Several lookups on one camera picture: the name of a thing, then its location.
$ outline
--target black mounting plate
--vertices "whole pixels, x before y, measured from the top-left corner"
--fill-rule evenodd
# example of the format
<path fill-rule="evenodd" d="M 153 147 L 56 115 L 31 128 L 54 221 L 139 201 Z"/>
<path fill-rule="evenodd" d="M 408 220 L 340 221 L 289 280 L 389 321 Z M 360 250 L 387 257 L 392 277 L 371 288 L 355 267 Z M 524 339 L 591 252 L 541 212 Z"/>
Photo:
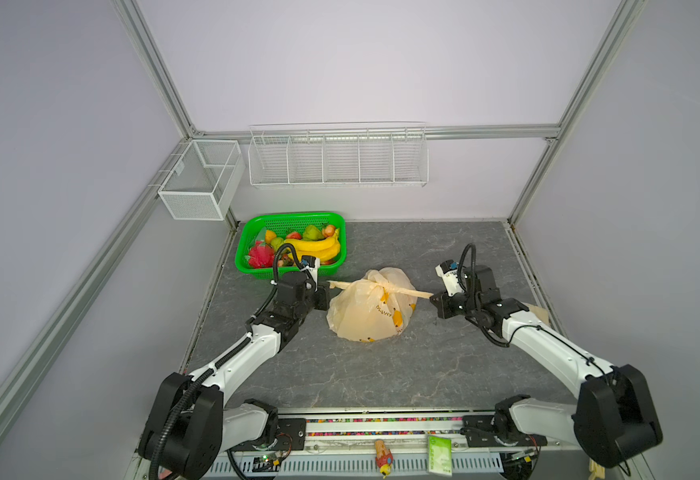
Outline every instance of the black mounting plate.
<path fill-rule="evenodd" d="M 304 450 L 305 430 L 307 420 L 304 418 L 278 418 L 278 429 L 275 430 L 275 440 L 278 442 L 268 452 L 275 450 L 288 450 L 288 437 L 278 436 L 278 433 L 285 433 L 291 437 L 291 450 Z M 253 442 L 243 442 L 232 447 L 233 452 L 257 452 Z"/>
<path fill-rule="evenodd" d="M 493 426 L 491 424 L 494 418 L 493 414 L 488 415 L 465 415 L 462 417 L 464 426 L 478 428 L 478 429 L 488 429 L 490 430 Z M 504 447 L 502 443 L 499 443 L 492 433 L 489 432 L 477 432 L 475 430 L 467 430 L 465 436 L 467 439 L 467 446 L 469 447 Z M 523 436 L 518 440 L 515 447 L 533 447 L 534 442 L 531 441 L 531 436 Z M 547 437 L 535 435 L 533 436 L 536 440 L 536 446 L 544 447 L 547 445 Z"/>

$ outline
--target gray marble table surface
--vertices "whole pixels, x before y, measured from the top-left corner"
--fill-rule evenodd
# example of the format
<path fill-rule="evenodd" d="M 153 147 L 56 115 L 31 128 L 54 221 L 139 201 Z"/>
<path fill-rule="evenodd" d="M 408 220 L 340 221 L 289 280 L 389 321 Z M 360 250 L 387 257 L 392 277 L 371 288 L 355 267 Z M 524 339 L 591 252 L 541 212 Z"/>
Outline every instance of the gray marble table surface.
<path fill-rule="evenodd" d="M 331 280 L 353 281 L 369 269 L 401 268 L 418 289 L 436 293 L 435 266 L 459 260 L 474 242 L 477 263 L 490 266 L 503 296 L 533 303 L 504 227 L 499 222 L 368 222 L 347 224 L 347 260 Z M 270 284 L 225 263 L 190 368 L 209 362 L 244 333 L 244 322 L 266 298 Z M 338 289 L 331 290 L 335 296 Z M 281 408 L 432 407 L 493 408 L 526 393 L 550 402 L 574 399 L 552 373 L 524 351 L 491 345 L 463 317 L 440 320 L 419 300 L 408 328 L 372 343 L 338 338 L 326 313 L 313 311 L 297 337 L 265 362 L 233 394 L 228 406 L 257 398 Z"/>

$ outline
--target white wall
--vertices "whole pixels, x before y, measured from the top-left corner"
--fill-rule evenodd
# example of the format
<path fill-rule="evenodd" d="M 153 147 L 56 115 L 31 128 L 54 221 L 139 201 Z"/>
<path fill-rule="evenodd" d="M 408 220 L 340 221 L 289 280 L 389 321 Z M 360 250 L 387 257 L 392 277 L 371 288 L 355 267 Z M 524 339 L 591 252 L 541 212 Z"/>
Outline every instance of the white wall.
<path fill-rule="evenodd" d="M 122 478 L 203 306 L 225 222 L 145 227 L 0 446 L 0 480 Z"/>
<path fill-rule="evenodd" d="M 106 0 L 0 0 L 0 384 L 179 134 Z"/>
<path fill-rule="evenodd" d="M 618 0 L 140 0 L 200 130 L 557 123 Z"/>
<path fill-rule="evenodd" d="M 519 232 L 571 337 L 643 371 L 656 478 L 700 478 L 700 2 L 649 2 Z"/>
<path fill-rule="evenodd" d="M 507 218 L 545 147 L 540 138 L 433 140 L 424 187 L 258 190 L 244 173 L 232 210 L 241 220 L 333 211 L 347 220 Z"/>

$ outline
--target green card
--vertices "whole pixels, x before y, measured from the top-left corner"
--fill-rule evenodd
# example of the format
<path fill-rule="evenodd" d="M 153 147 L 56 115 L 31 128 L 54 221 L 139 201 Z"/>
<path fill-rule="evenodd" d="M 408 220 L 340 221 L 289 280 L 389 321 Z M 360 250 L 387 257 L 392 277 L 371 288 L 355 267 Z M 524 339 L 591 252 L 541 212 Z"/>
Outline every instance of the green card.
<path fill-rule="evenodd" d="M 427 438 L 430 447 L 430 461 L 427 463 L 427 471 L 435 475 L 451 476 L 451 440 L 448 438 Z"/>

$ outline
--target small figurine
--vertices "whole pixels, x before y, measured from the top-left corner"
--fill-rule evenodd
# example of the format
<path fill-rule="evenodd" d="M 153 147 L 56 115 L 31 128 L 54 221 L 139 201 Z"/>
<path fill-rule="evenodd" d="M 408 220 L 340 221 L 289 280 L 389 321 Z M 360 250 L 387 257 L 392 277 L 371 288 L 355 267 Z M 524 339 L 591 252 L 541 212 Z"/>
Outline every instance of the small figurine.
<path fill-rule="evenodd" d="M 376 440 L 374 442 L 374 447 L 377 449 L 377 466 L 379 467 L 379 473 L 381 473 L 383 478 L 387 478 L 392 472 L 393 468 L 393 454 L 390 449 L 384 445 L 382 440 Z"/>

